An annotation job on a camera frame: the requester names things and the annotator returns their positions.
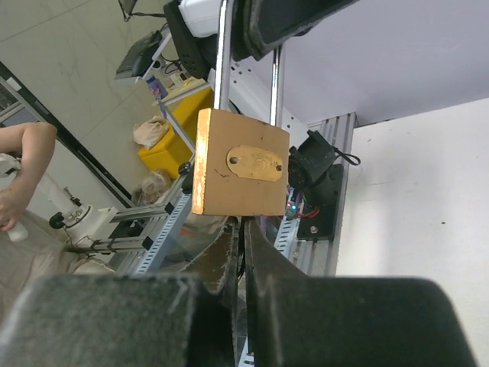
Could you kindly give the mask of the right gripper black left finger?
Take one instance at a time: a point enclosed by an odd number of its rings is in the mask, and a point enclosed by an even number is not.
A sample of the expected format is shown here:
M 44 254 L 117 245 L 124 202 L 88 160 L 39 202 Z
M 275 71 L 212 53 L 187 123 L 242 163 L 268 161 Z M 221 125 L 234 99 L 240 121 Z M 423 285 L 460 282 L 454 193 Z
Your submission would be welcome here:
M 236 223 L 178 272 L 59 275 L 18 298 L 3 366 L 233 366 Z

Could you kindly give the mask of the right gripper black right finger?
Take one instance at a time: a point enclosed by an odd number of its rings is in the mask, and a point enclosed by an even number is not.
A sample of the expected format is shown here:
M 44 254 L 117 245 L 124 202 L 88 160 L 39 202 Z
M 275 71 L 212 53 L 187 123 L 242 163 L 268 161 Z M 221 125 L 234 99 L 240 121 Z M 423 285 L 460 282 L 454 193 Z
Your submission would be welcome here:
M 455 309 L 422 278 L 304 274 L 244 221 L 248 345 L 257 366 L 474 366 Z

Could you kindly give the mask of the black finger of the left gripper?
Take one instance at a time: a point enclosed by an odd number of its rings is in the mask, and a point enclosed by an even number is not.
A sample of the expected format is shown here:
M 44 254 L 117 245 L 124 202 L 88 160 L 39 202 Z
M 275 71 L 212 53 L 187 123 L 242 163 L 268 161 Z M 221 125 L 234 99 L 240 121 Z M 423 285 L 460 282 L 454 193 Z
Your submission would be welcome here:
M 308 33 L 320 21 L 354 0 L 237 1 L 232 19 L 232 58 L 261 60 L 292 37 Z

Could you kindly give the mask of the large brass padlock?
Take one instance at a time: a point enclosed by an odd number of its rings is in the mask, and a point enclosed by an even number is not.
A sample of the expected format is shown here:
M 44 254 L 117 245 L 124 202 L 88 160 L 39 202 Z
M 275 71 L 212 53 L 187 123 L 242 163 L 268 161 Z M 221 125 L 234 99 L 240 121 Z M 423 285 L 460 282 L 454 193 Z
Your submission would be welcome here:
M 280 216 L 287 204 L 290 135 L 280 128 L 285 53 L 274 50 L 270 120 L 229 112 L 234 3 L 219 9 L 214 103 L 199 112 L 192 212 L 213 216 Z

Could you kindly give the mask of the person forearm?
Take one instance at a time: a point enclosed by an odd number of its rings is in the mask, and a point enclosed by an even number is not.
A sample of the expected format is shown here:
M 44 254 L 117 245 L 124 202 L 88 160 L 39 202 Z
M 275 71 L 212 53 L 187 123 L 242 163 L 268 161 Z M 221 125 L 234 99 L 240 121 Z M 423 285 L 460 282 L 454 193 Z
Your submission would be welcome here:
M 1 230 L 15 227 L 27 209 L 54 153 L 57 129 L 48 122 L 28 122 L 1 129 L 1 152 L 19 153 L 21 169 L 1 191 Z

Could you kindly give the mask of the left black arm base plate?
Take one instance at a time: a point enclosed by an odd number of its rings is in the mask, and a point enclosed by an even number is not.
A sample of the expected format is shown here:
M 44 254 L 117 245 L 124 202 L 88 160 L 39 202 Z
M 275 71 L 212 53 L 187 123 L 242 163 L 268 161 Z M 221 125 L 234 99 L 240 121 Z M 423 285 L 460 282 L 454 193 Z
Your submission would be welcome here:
M 333 240 L 339 211 L 344 168 L 333 164 L 321 184 L 313 188 L 313 209 L 316 214 L 303 216 L 297 230 L 301 240 Z

